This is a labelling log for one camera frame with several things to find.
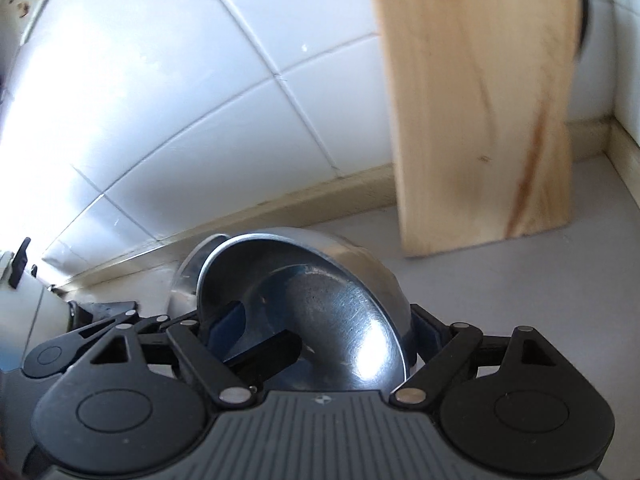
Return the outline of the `grey counter mat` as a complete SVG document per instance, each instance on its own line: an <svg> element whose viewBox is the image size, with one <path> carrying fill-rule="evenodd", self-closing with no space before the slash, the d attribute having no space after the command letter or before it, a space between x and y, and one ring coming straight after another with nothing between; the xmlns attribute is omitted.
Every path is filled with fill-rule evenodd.
<svg viewBox="0 0 640 480"><path fill-rule="evenodd" d="M573 167L574 217L562 229L408 259L393 207L319 224L370 250L407 298L445 323L488 334L539 330L611 405L615 434L600 467L639 475L639 209L605 156Z"/></svg>

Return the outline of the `wooden knife block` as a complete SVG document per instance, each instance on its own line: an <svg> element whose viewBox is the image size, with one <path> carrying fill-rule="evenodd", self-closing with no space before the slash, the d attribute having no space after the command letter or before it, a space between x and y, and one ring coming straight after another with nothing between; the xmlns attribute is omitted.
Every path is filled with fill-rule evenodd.
<svg viewBox="0 0 640 480"><path fill-rule="evenodd" d="M405 255L570 222L579 0L372 1Z"/></svg>

